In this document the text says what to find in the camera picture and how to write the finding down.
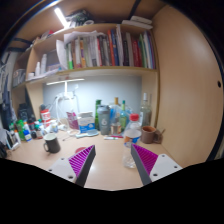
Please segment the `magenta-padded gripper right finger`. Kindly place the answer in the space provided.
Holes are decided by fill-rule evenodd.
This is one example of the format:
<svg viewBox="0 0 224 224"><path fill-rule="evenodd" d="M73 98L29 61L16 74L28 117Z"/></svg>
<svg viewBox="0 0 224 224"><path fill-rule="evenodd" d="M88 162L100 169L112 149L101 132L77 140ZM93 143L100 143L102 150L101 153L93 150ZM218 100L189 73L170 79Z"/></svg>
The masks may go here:
<svg viewBox="0 0 224 224"><path fill-rule="evenodd" d="M182 169L168 155L157 155L136 144L131 145L131 155L143 185L150 184Z"/></svg>

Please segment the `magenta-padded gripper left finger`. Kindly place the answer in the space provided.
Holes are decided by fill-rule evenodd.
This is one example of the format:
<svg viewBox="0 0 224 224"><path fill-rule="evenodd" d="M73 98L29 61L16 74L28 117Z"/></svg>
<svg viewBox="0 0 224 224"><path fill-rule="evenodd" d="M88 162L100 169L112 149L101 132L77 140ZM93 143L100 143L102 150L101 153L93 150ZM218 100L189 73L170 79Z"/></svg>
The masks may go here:
<svg viewBox="0 0 224 224"><path fill-rule="evenodd" d="M95 155L95 146L91 145L69 158L59 158L47 171L83 187Z"/></svg>

